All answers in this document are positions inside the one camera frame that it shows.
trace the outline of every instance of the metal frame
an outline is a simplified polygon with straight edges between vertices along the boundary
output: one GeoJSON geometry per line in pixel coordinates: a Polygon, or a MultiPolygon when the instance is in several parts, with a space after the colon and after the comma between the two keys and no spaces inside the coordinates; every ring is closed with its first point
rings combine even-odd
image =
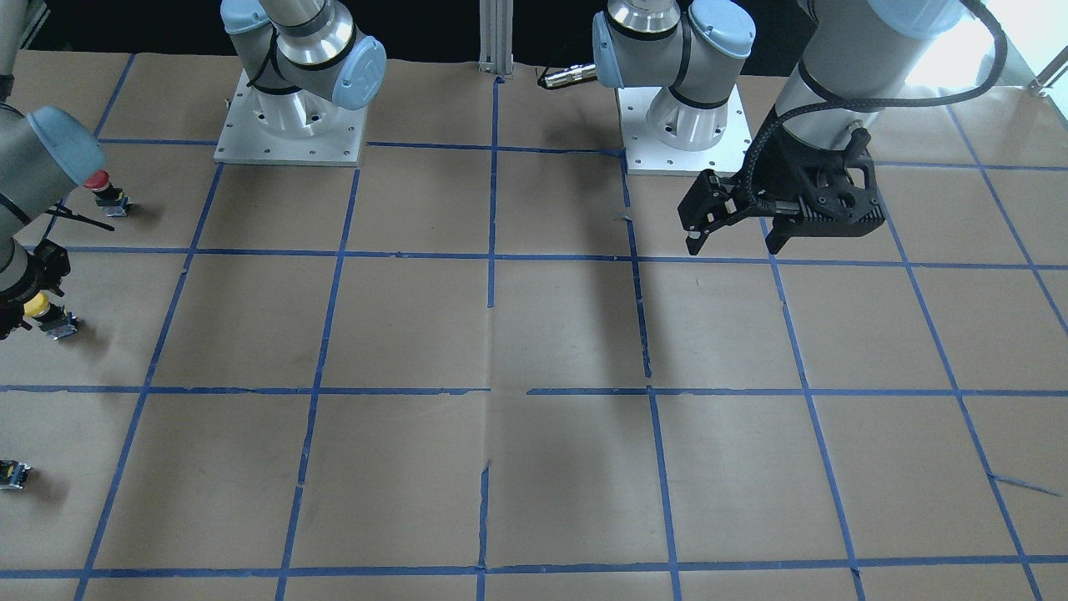
{"type": "Polygon", "coordinates": [[[673,148],[661,142],[645,121],[645,113],[659,91],[660,88],[616,90],[628,173],[692,176],[705,169],[714,169],[717,173],[729,175],[741,169],[752,138],[737,85],[727,100],[731,108],[723,138],[714,146],[696,152],[673,148]]]}
{"type": "Polygon", "coordinates": [[[1046,96],[1048,94],[1046,89],[1052,88],[1065,72],[1068,72],[1068,46],[1065,46],[1065,49],[1061,50],[1061,53],[1054,57],[1053,61],[1031,80],[1031,83],[1027,83],[1027,93],[1035,97],[1046,96]]]}
{"type": "Polygon", "coordinates": [[[359,167],[367,109],[345,110],[329,130],[311,138],[278,138],[256,122],[244,70],[230,102],[215,161],[235,164],[359,167]]]}
{"type": "Polygon", "coordinates": [[[512,3],[513,0],[480,0],[478,69],[484,73],[512,77],[512,3]]]}

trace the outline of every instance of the small electronic component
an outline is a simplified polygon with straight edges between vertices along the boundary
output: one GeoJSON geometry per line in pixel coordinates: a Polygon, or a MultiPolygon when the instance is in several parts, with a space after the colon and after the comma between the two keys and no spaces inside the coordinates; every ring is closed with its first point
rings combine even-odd
{"type": "Polygon", "coordinates": [[[0,459],[0,491],[20,491],[32,468],[21,461],[0,459]]]}

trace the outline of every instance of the blue tape grid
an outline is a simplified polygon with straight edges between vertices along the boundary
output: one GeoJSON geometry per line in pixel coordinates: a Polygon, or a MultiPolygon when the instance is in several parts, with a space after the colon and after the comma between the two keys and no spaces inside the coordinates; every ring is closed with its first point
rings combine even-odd
{"type": "MultiPolygon", "coordinates": [[[[760,219],[760,228],[764,235],[768,235],[768,222],[760,219]]],[[[808,389],[808,378],[805,376],[804,360],[801,357],[801,346],[798,343],[797,331],[794,329],[794,318],[790,316],[789,303],[786,299],[786,288],[783,286],[783,275],[779,269],[779,259],[774,254],[768,255],[771,258],[771,273],[775,278],[775,287],[779,290],[779,300],[783,304],[783,319],[786,322],[786,332],[790,339],[790,347],[794,350],[794,363],[797,365],[798,378],[801,380],[801,392],[804,395],[805,405],[808,408],[808,420],[812,422],[813,431],[816,434],[816,443],[819,446],[819,455],[823,461],[823,471],[827,474],[827,483],[831,489],[831,500],[834,502],[834,511],[838,517],[838,527],[842,529],[842,540],[846,548],[846,560],[853,579],[853,588],[857,591],[857,599],[865,601],[864,584],[861,582],[861,569],[857,563],[857,552],[853,548],[852,535],[849,533],[849,521],[846,519],[846,507],[842,502],[842,493],[838,490],[838,481],[834,476],[834,466],[831,463],[831,452],[827,447],[827,440],[823,438],[823,427],[819,422],[819,412],[816,411],[816,401],[812,391],[808,389]]]]}
{"type": "MultiPolygon", "coordinates": [[[[100,122],[97,124],[95,133],[99,133],[103,129],[104,124],[110,114],[110,111],[114,105],[115,99],[122,89],[123,83],[126,80],[126,76],[132,65],[136,56],[131,56],[126,63],[123,74],[116,83],[115,90],[108,102],[104,115],[100,122]]],[[[1054,299],[1052,298],[1045,281],[1041,278],[1041,271],[1049,270],[1068,270],[1068,265],[1043,265],[1036,264],[1032,259],[1030,253],[1024,247],[1023,240],[1019,236],[1015,225],[1007,211],[1002,204],[1001,199],[998,196],[990,178],[987,174],[988,170],[1033,170],[1033,171],[1068,171],[1068,168],[1061,167],[1023,167],[1023,165],[990,165],[983,164],[978,159],[974,148],[972,147],[970,141],[967,138],[959,121],[957,121],[956,115],[949,110],[951,116],[957,126],[958,131],[964,139],[969,151],[975,161],[974,164],[952,164],[952,163],[918,163],[918,162],[882,162],[882,164],[892,165],[908,165],[908,167],[927,167],[927,168],[945,168],[945,169],[978,169],[988,187],[990,188],[991,194],[995,202],[998,203],[999,209],[1001,210],[1007,225],[1017,243],[1019,244],[1023,255],[1025,257],[1026,264],[958,264],[958,263],[914,263],[909,260],[907,253],[905,252],[904,246],[901,244],[900,238],[897,236],[896,228],[893,225],[892,220],[888,219],[889,225],[891,227],[892,234],[894,236],[895,242],[898,247],[899,253],[901,255],[901,260],[837,260],[837,259],[797,259],[797,258],[778,258],[775,256],[767,257],[689,257],[689,256],[642,256],[638,253],[637,240],[634,235],[633,224],[627,221],[628,227],[628,238],[630,242],[630,255],[629,256],[616,256],[616,255],[584,255],[584,254],[498,254],[496,252],[496,202],[497,202],[497,158],[500,152],[520,152],[520,153],[549,153],[549,154],[604,154],[611,156],[618,156],[621,158],[622,174],[623,174],[623,186],[624,186],[624,205],[625,207],[630,206],[629,190],[627,188],[626,181],[626,160],[623,151],[613,148],[591,148],[591,149],[563,149],[563,148],[538,148],[538,147],[523,147],[523,146],[503,146],[499,143],[499,90],[498,86],[502,81],[500,79],[494,80],[493,83],[493,138],[492,143],[488,146],[486,145],[465,145],[465,144],[421,144],[421,143],[395,143],[395,142],[370,142],[370,145],[381,145],[381,146],[402,146],[402,147],[430,147],[430,148],[442,148],[442,149],[474,149],[474,151],[488,151],[492,156],[491,164],[491,180],[490,180],[490,232],[489,232],[489,249],[486,254],[481,253],[433,253],[433,252],[364,252],[364,251],[348,251],[346,250],[347,236],[349,231],[349,225],[351,223],[352,211],[355,209],[355,202],[357,195],[357,187],[359,181],[359,172],[356,173],[352,183],[352,190],[349,197],[349,205],[346,212],[346,223],[343,228],[343,235],[341,243],[339,244],[337,251],[316,251],[316,250],[285,250],[285,249],[223,249],[223,248],[200,248],[198,246],[201,233],[203,231],[204,223],[208,211],[210,209],[211,201],[215,195],[215,191],[222,173],[223,165],[217,168],[215,177],[211,183],[208,196],[205,200],[204,208],[201,212],[200,219],[197,224],[197,228],[193,234],[192,241],[188,248],[127,248],[127,247],[69,247],[73,251],[82,252],[143,252],[143,253],[175,253],[185,254],[185,267],[188,269],[189,265],[194,255],[197,254],[258,254],[258,255],[316,255],[316,256],[335,256],[335,269],[334,276],[331,286],[329,306],[327,312],[326,323],[324,326],[323,342],[320,345],[319,359],[316,365],[316,375],[314,384],[311,389],[235,389],[235,388],[162,388],[153,386],[152,380],[155,375],[156,367],[158,365],[159,357],[161,354],[163,345],[167,341],[167,335],[169,333],[171,323],[174,318],[174,313],[177,307],[178,299],[180,297],[182,290],[186,281],[186,272],[178,276],[178,281],[175,286],[174,294],[172,295],[171,304],[169,306],[167,317],[164,318],[163,326],[160,331],[160,335],[157,341],[156,348],[152,361],[150,363],[148,371],[145,376],[144,383],[141,386],[64,386],[64,385],[18,385],[18,384],[4,384],[0,385],[0,392],[29,392],[29,393],[53,393],[53,392],[69,392],[69,393],[85,393],[85,394],[99,394],[99,393],[113,393],[113,394],[137,394],[138,402],[134,411],[134,415],[130,420],[130,425],[127,430],[126,439],[122,452],[120,454],[119,462],[115,469],[115,473],[112,478],[111,487],[109,489],[108,496],[105,502],[104,509],[101,511],[100,519],[96,532],[94,534],[93,542],[90,548],[89,555],[85,560],[85,565],[82,569],[75,570],[0,570],[0,580],[3,579],[78,579],[79,584],[77,592],[75,596],[76,601],[80,601],[84,597],[85,587],[89,580],[91,579],[122,579],[122,578],[278,578],[279,584],[277,588],[276,598],[281,600],[284,598],[285,583],[289,576],[337,576],[337,575],[475,575],[477,579],[476,586],[476,599],[478,601],[484,601],[485,599],[485,578],[489,574],[536,574],[536,573],[595,573],[595,572],[670,572],[672,575],[673,584],[673,597],[676,600],[681,600],[681,585],[679,573],[689,571],[724,571],[724,570],[786,570],[786,569],[850,569],[853,574],[854,585],[857,588],[857,594],[859,599],[864,599],[863,586],[860,579],[860,569],[868,567],[888,567],[888,566],[938,566],[938,565],[1021,565],[1028,579],[1028,583],[1032,586],[1033,594],[1036,600],[1041,599],[1041,595],[1038,590],[1037,583],[1035,581],[1031,566],[1034,564],[1068,564],[1068,555],[1027,555],[1022,544],[1020,543],[1019,537],[1017,536],[1015,526],[1012,525],[1011,519],[1008,515],[1008,509],[1001,496],[1000,489],[993,477],[990,479],[991,491],[995,496],[999,504],[999,508],[1005,519],[1006,527],[1008,528],[1010,536],[1014,540],[1014,544],[1017,548],[1016,555],[1007,556],[946,556],[946,557],[857,557],[852,550],[852,543],[850,540],[850,535],[848,531],[848,521],[846,520],[845,509],[841,501],[841,495],[837,491],[836,480],[834,478],[833,469],[830,463],[829,452],[827,450],[826,442],[822,438],[821,427],[819,425],[818,414],[816,413],[815,405],[813,404],[814,396],[930,396],[930,397],[954,397],[958,401],[961,409],[962,415],[964,416],[965,423],[969,428],[969,432],[972,437],[973,443],[976,447],[980,460],[983,462],[984,469],[987,470],[988,474],[991,474],[989,464],[987,463],[986,454],[983,449],[981,443],[978,438],[978,433],[975,429],[974,424],[971,421],[971,416],[968,412],[964,399],[972,396],[1008,396],[1008,397],[1057,397],[1065,398],[1068,397],[1068,391],[1011,391],[1011,390],[961,390],[957,386],[956,379],[953,376],[952,367],[949,366],[948,359],[945,355],[945,351],[942,348],[941,342],[938,337],[937,330],[934,329],[933,321],[930,318],[930,314],[927,310],[926,302],[923,298],[922,290],[920,289],[918,282],[915,279],[913,268],[914,267],[929,267],[929,268],[972,268],[972,269],[1027,269],[1031,270],[1036,280],[1038,281],[1043,294],[1049,300],[1050,306],[1052,307],[1054,314],[1056,315],[1061,326],[1068,333],[1068,328],[1066,328],[1064,317],[1057,307],[1054,299]],[[664,524],[665,533],[668,538],[668,550],[669,550],[669,560],[666,563],[643,563],[643,564],[629,564],[629,565],[603,565],[603,564],[579,564],[579,565],[529,565],[529,566],[502,566],[502,567],[488,567],[486,565],[486,549],[487,549],[487,538],[488,538],[488,504],[489,504],[489,473],[490,468],[487,465],[482,474],[481,492],[482,502],[480,506],[480,532],[478,532],[478,562],[474,566],[422,566],[422,567],[337,567],[337,568],[292,568],[289,566],[289,560],[292,558],[293,544],[296,538],[296,526],[300,513],[300,505],[302,500],[302,484],[304,477],[307,476],[309,453],[311,449],[312,439],[314,434],[315,415],[317,409],[317,400],[323,395],[464,395],[471,392],[487,391],[486,389],[341,389],[341,388],[324,388],[321,386],[321,376],[323,367],[326,362],[327,353],[329,350],[329,338],[330,330],[332,327],[333,311],[336,303],[336,294],[340,285],[340,278],[342,273],[342,268],[344,259],[349,256],[367,256],[367,257],[418,257],[418,258],[469,258],[469,259],[486,259],[489,264],[489,289],[488,289],[488,303],[487,305],[492,307],[493,305],[493,270],[496,260],[610,260],[610,262],[626,262],[629,260],[632,266],[633,279],[634,279],[634,291],[635,291],[635,302],[638,306],[638,319],[639,319],[639,330],[642,338],[642,351],[643,351],[643,363],[645,367],[646,377],[651,376],[651,361],[648,353],[648,343],[647,333],[645,328],[645,315],[644,315],[644,303],[642,297],[641,288],[641,274],[640,266],[642,263],[656,263],[656,262],[696,262],[696,263],[742,263],[742,264],[767,264],[771,266],[772,272],[775,276],[776,286],[781,295],[781,299],[784,302],[783,312],[784,319],[787,323],[787,329],[790,334],[791,346],[794,347],[795,359],[798,365],[798,374],[801,378],[802,388],[801,389],[775,389],[775,390],[711,390],[711,389],[655,389],[647,385],[645,389],[537,389],[529,392],[530,395],[646,395],[649,399],[650,409],[650,421],[654,432],[654,442],[657,452],[657,465],[660,477],[660,488],[661,488],[661,501],[664,513],[664,524]],[[779,266],[783,264],[788,265],[822,265],[822,266],[868,266],[868,267],[904,267],[908,270],[910,279],[913,283],[913,287],[924,312],[925,319],[927,320],[928,328],[931,332],[931,336],[934,339],[936,346],[940,352],[943,365],[946,369],[947,376],[952,384],[951,390],[823,390],[823,389],[811,389],[807,384],[806,378],[804,376],[804,366],[800,355],[800,348],[797,342],[796,333],[792,328],[792,320],[789,315],[789,307],[786,303],[785,290],[782,285],[782,279],[779,271],[779,266]],[[282,558],[281,566],[279,568],[248,568],[248,569],[209,569],[209,568],[180,568],[180,569],[96,569],[94,568],[96,554],[99,551],[99,545],[103,540],[104,533],[107,527],[108,518],[110,517],[111,508],[113,507],[115,495],[117,493],[119,486],[122,480],[123,471],[125,469],[126,461],[129,457],[129,452],[132,445],[134,437],[136,436],[137,426],[140,421],[140,416],[143,412],[144,404],[148,395],[230,395],[230,394],[257,394],[257,395],[294,395],[294,394],[307,394],[311,396],[311,401],[309,406],[309,418],[308,418],[308,429],[305,433],[304,445],[301,453],[300,468],[298,475],[298,483],[294,491],[294,503],[290,510],[290,520],[287,528],[285,550],[282,558]],[[843,529],[843,537],[847,549],[846,559],[813,559],[813,560],[785,560],[785,562],[712,562],[712,563],[680,563],[677,559],[677,553],[675,550],[674,541],[674,525],[671,513],[671,497],[670,490],[668,487],[668,476],[666,476],[666,465],[663,452],[663,439],[660,430],[659,422],[659,409],[657,405],[658,396],[671,396],[671,395],[708,395],[708,396],[767,396],[767,395],[789,395],[789,396],[804,396],[806,402],[808,404],[810,415],[813,421],[813,426],[816,432],[817,440],[819,442],[820,452],[824,462],[824,469],[828,474],[828,481],[832,490],[832,496],[834,497],[836,511],[838,512],[839,523],[843,529]]],[[[215,145],[214,140],[150,140],[150,139],[101,139],[105,143],[126,143],[126,144],[186,144],[186,145],[215,145]]],[[[49,223],[48,231],[54,222],[49,223]]]]}
{"type": "MultiPolygon", "coordinates": [[[[627,184],[627,156],[619,155],[619,177],[623,184],[623,207],[631,208],[630,186],[627,184]]],[[[653,446],[657,453],[657,477],[660,480],[660,507],[663,511],[664,538],[668,545],[668,572],[671,574],[672,599],[682,601],[682,579],[679,575],[678,550],[675,547],[675,520],[671,510],[671,490],[668,487],[668,461],[664,457],[663,432],[660,428],[660,407],[653,389],[653,361],[649,357],[649,335],[645,321],[645,298],[642,294],[641,262],[638,259],[638,237],[634,223],[627,224],[627,241],[630,244],[630,270],[634,279],[634,302],[638,316],[638,335],[642,344],[642,366],[645,369],[646,394],[649,397],[649,420],[653,426],[653,446]]]]}
{"type": "Polygon", "coordinates": [[[1023,244],[1023,238],[1020,237],[1020,233],[1017,231],[1016,225],[1012,224],[1012,219],[1009,218],[1008,211],[1005,209],[1005,204],[1002,202],[1001,196],[998,195],[998,190],[994,189],[994,184],[990,180],[990,174],[987,173],[987,169],[983,164],[983,161],[979,160],[979,155],[975,152],[972,141],[968,138],[968,133],[964,132],[964,128],[960,125],[960,120],[957,118],[957,113],[953,111],[952,106],[945,107],[945,110],[949,113],[949,118],[953,120],[953,125],[957,128],[957,132],[960,133],[960,138],[964,141],[964,145],[968,146],[969,154],[971,154],[972,159],[975,160],[975,165],[978,167],[979,173],[983,175],[983,180],[986,181],[987,189],[990,190],[990,195],[993,196],[994,202],[998,204],[998,210],[1001,211],[1002,217],[1005,219],[1005,224],[1008,225],[1008,230],[1012,232],[1012,239],[1015,239],[1017,246],[1020,247],[1020,252],[1023,253],[1023,258],[1027,262],[1027,266],[1031,267],[1031,272],[1034,273],[1035,280],[1038,281],[1038,286],[1042,289],[1042,294],[1046,295],[1047,302],[1049,302],[1050,307],[1053,310],[1053,314],[1057,317],[1057,321],[1061,322],[1061,330],[1063,330],[1065,334],[1068,334],[1068,325],[1065,323],[1065,318],[1061,314],[1061,310],[1057,309],[1057,304],[1054,302],[1053,296],[1050,294],[1050,289],[1046,286],[1046,281],[1042,280],[1042,274],[1035,269],[1035,262],[1031,258],[1031,253],[1027,252],[1027,247],[1023,244]]]}
{"type": "Polygon", "coordinates": [[[282,568],[278,576],[278,588],[274,599],[285,599],[285,586],[288,580],[289,563],[293,559],[293,545],[297,538],[297,521],[300,518],[300,506],[304,497],[304,480],[308,477],[308,462],[312,455],[312,438],[315,436],[315,417],[318,412],[319,389],[323,386],[323,370],[327,363],[327,352],[330,350],[330,332],[333,329],[334,310],[337,306],[337,289],[341,287],[341,275],[345,266],[345,247],[348,244],[348,232],[352,225],[352,211],[356,208],[357,190],[360,187],[360,171],[352,174],[352,188],[345,209],[345,224],[342,227],[341,242],[337,244],[334,262],[333,280],[330,284],[330,299],[327,302],[326,323],[323,326],[323,339],[319,344],[319,359],[315,364],[315,379],[312,383],[311,400],[308,405],[308,430],[304,444],[300,452],[300,468],[297,471],[297,486],[293,492],[293,507],[289,511],[289,527],[285,535],[285,548],[282,552],[282,568]]]}
{"type": "Polygon", "coordinates": [[[93,543],[90,547],[89,555],[85,557],[85,567],[82,570],[81,576],[78,579],[78,588],[74,597],[75,601],[81,601],[85,596],[85,587],[89,585],[89,579],[92,576],[93,565],[96,563],[96,554],[100,550],[100,542],[104,540],[104,532],[108,526],[108,518],[111,516],[111,508],[114,506],[115,496],[119,493],[119,486],[122,483],[123,472],[126,469],[126,461],[129,459],[130,447],[134,444],[134,436],[137,433],[137,427],[141,421],[141,414],[144,411],[145,400],[148,398],[148,390],[152,388],[152,380],[156,375],[156,367],[159,365],[159,357],[163,351],[163,345],[167,343],[167,335],[171,330],[171,323],[174,321],[174,313],[178,306],[178,298],[182,296],[182,290],[186,285],[186,276],[189,271],[189,266],[192,264],[193,256],[195,255],[193,250],[200,241],[201,233],[204,231],[204,223],[207,222],[207,215],[211,209],[211,201],[215,199],[215,192],[219,186],[219,178],[222,176],[222,164],[216,167],[215,177],[211,179],[211,187],[208,190],[207,199],[204,201],[204,208],[201,210],[200,219],[197,221],[197,230],[193,233],[192,241],[189,242],[189,250],[186,253],[186,259],[182,266],[182,272],[178,274],[177,284],[174,286],[174,292],[171,295],[171,304],[167,310],[167,317],[163,319],[163,326],[160,330],[159,338],[156,342],[156,348],[153,351],[152,360],[148,363],[148,370],[145,374],[144,384],[142,385],[142,390],[138,396],[137,406],[135,406],[134,409],[134,415],[130,417],[130,425],[126,433],[126,440],[123,443],[122,452],[119,455],[119,464],[115,466],[115,473],[111,480],[111,487],[108,490],[108,496],[104,503],[100,519],[97,522],[96,533],[93,535],[93,543]]]}

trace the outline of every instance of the black background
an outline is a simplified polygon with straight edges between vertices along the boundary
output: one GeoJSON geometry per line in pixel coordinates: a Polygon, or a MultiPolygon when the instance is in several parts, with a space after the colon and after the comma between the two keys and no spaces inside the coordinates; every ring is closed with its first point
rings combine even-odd
{"type": "MultiPolygon", "coordinates": [[[[341,0],[390,58],[477,61],[477,0],[341,0]]],[[[736,0],[756,22],[749,75],[789,75],[814,25],[796,0],[736,0]]],[[[592,62],[591,22],[606,0],[515,0],[516,62],[568,66],[592,62]]],[[[681,5],[689,4],[682,0],[681,5]]],[[[52,11],[31,47],[92,52],[233,54],[218,0],[48,0],[52,11]]]]}

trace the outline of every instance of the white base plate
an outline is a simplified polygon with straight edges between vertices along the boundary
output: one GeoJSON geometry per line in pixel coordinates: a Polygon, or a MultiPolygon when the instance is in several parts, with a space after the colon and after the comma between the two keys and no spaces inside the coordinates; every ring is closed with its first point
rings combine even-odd
{"type": "Polygon", "coordinates": [[[215,148],[216,162],[236,164],[315,164],[358,167],[367,109],[340,112],[330,129],[311,138],[279,138],[263,127],[253,112],[248,75],[242,70],[231,98],[226,124],[215,148]]]}
{"type": "Polygon", "coordinates": [[[727,126],[720,142],[706,151],[680,151],[661,142],[645,123],[645,113],[660,88],[622,88],[619,124],[627,148],[627,172],[638,175],[696,175],[705,169],[729,175],[741,169],[752,137],[738,86],[727,99],[727,126]]]}

